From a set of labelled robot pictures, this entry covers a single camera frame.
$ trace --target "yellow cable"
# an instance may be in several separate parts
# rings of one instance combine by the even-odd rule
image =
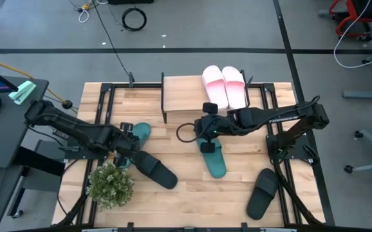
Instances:
[[[11,71],[14,71],[14,72],[17,72],[17,73],[20,73],[20,74],[22,74],[22,75],[25,75],[25,76],[27,76],[28,78],[30,78],[30,79],[35,79],[34,77],[32,77],[31,75],[29,75],[29,74],[27,74],[27,73],[25,73],[25,72],[23,72],[23,71],[20,71],[20,70],[18,70],[18,69],[16,69],[16,68],[12,68],[12,67],[10,67],[9,65],[6,65],[6,64],[3,64],[3,63],[0,63],[0,66],[2,66],[3,68],[7,68],[7,69],[9,69],[9,70],[11,70]],[[55,96],[60,102],[62,102],[63,104],[65,104],[66,102],[61,98],[61,97],[59,97],[56,93],[53,93],[53,91],[51,90],[51,89],[49,89],[49,88],[47,88],[47,90],[53,95],[53,96]],[[75,109],[73,109],[73,108],[70,108],[73,112],[75,112],[75,113],[77,113],[77,111],[75,110]]]

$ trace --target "wooden table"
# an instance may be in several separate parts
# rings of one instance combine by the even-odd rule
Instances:
[[[78,118],[94,122],[101,84],[85,84]],[[274,84],[279,106],[295,104],[290,83]],[[214,179],[207,170],[197,144],[182,143],[175,135],[180,124],[194,122],[203,113],[201,110],[168,111],[167,124],[164,124],[160,95],[159,88],[117,89],[111,124],[149,123],[152,131],[144,150],[175,173],[178,184],[174,189],[165,189],[131,167],[129,173],[135,181],[131,201],[126,206],[112,210],[98,208],[95,226],[126,227],[128,222],[134,222],[135,227],[240,227],[242,222],[247,222],[249,227],[283,226],[277,195],[261,220],[252,220],[246,215],[246,204],[258,173],[264,168],[273,169],[267,155],[266,127],[244,137],[219,137],[227,174],[222,179]],[[259,90],[249,89],[249,97],[251,107],[262,108]],[[284,129],[294,123],[284,123]],[[181,136],[184,139],[193,138],[192,128],[184,128]],[[80,195],[86,162],[78,161],[63,176],[59,198],[66,211],[71,209]],[[298,195],[315,217],[324,221],[312,167],[300,160],[291,160],[290,163]],[[286,201],[290,220],[294,223],[292,204],[287,194]],[[90,204],[91,199],[86,202],[83,222],[88,221]],[[64,213],[57,205],[53,223],[63,218]]]

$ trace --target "pink and white slide sandal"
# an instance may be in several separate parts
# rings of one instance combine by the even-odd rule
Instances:
[[[228,101],[225,91],[225,80],[220,69],[216,65],[205,68],[201,80],[206,89],[209,101],[217,104],[219,110],[226,109]]]
[[[242,73],[234,67],[227,66],[222,70],[223,78],[225,78],[225,89],[229,108],[231,110],[246,107],[246,91],[245,81]]]

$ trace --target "gray floor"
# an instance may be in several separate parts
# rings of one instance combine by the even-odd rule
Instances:
[[[74,0],[77,4],[83,0]],[[316,16],[332,0],[280,0],[293,49],[333,49],[335,25]],[[116,18],[129,7],[111,6]],[[148,16],[141,32],[121,31],[106,5],[100,14],[117,48],[284,48],[272,1],[269,0],[156,0],[138,5]],[[0,48],[110,48],[96,11],[85,24],[67,0],[7,0],[0,10]],[[370,49],[370,43],[348,39],[340,48]],[[196,75],[216,64],[244,69],[255,82],[292,82],[286,54],[267,53],[132,53],[120,54],[136,81],[159,81],[166,75]],[[372,65],[355,70],[341,68],[331,55],[295,55],[306,99],[321,96],[331,120],[315,137],[321,156],[335,223],[372,228],[372,171],[344,173],[346,164],[372,163],[372,145],[354,140],[353,132],[372,133],[372,101],[346,100],[342,90],[372,90]],[[364,55],[340,55],[349,65]],[[88,81],[125,81],[127,77],[111,53],[0,54],[0,61],[50,81],[50,88],[79,105]],[[0,68],[2,75],[15,75]],[[39,128],[46,133],[49,128]],[[38,139],[29,131],[24,146],[34,148]],[[55,195],[26,192],[22,218],[6,217],[0,231],[48,226]]]

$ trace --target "green plant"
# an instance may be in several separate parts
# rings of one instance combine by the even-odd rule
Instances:
[[[112,163],[98,167],[89,175],[86,193],[98,202],[102,209],[124,206],[132,196],[133,181],[126,170]]]

